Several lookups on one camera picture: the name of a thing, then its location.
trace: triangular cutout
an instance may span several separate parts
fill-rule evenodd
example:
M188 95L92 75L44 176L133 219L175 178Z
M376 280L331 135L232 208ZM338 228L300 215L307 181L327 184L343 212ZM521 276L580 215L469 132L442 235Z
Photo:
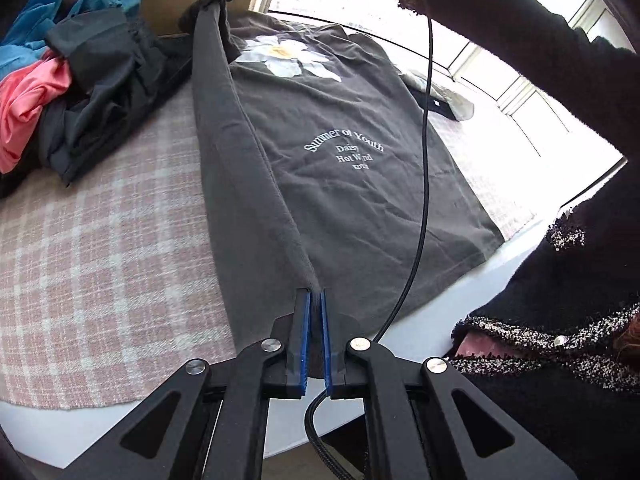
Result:
M145 458L155 458L179 401L180 393L168 394L122 438L120 445Z
M515 442L513 435L473 402L465 392L453 390L451 397L479 457L487 458L502 449L513 446Z

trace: cable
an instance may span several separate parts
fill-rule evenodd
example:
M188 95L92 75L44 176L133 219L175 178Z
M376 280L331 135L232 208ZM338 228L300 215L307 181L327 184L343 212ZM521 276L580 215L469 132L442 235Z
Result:
M418 267L420 266L420 259L422 257L422 251L424 249L424 239L427 235L427 217L429 215L429 157L427 148L427 132L429 125L429 97L431 95L431 77L433 76L433 23L431 18L427 16L427 24L429 26L429 69L427 72L427 88L424 95L424 112L422 114L422 180L424 183L424 199L422 200L422 221L420 222L420 237L418 238L418 247L415 251L414 264L409 272L409 277L404 284L404 289L398 298L396 306L393 308L386 321L376 334L373 341L377 343L380 341L386 330L394 322L394 319L400 312L402 304L411 290L411 286L414 284L415 275L418 273ZM318 406L326 399L326 391L318 395L311 401L305 412L305 433L309 439L309 443L314 448L316 454L320 457L320 460L331 470L339 480L355 480L355 478L336 460L336 458L329 453L318 432L314 427L314 415Z

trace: metal screw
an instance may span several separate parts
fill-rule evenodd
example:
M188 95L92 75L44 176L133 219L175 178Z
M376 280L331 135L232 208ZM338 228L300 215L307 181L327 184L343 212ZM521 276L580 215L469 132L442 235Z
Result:
M356 337L351 340L350 345L354 350L364 352L365 350L369 350L369 348L371 348L371 341L369 341L366 337Z
M184 365L184 368L187 370L187 373L189 375L198 375L206 370L207 363L202 359L192 359L191 361L187 361L187 364Z
M280 350L282 343L277 339L269 338L265 339L260 346L265 352L275 352Z
M447 363L439 357L434 357L427 361L427 369L432 374L441 374L444 370L447 369Z
M554 346L564 346L569 341L569 338L565 335L559 335L554 339Z

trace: person's arm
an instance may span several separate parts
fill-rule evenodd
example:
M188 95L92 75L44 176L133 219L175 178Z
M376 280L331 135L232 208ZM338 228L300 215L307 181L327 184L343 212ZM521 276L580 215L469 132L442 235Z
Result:
M640 58L537 0L400 0L513 66L623 155L640 152Z

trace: yellow flower center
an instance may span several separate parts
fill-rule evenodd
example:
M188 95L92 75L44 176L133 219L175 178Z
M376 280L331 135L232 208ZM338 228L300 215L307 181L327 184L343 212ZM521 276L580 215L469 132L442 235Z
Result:
M269 55L280 59L295 59L296 52L292 48L283 45L273 45L269 47Z

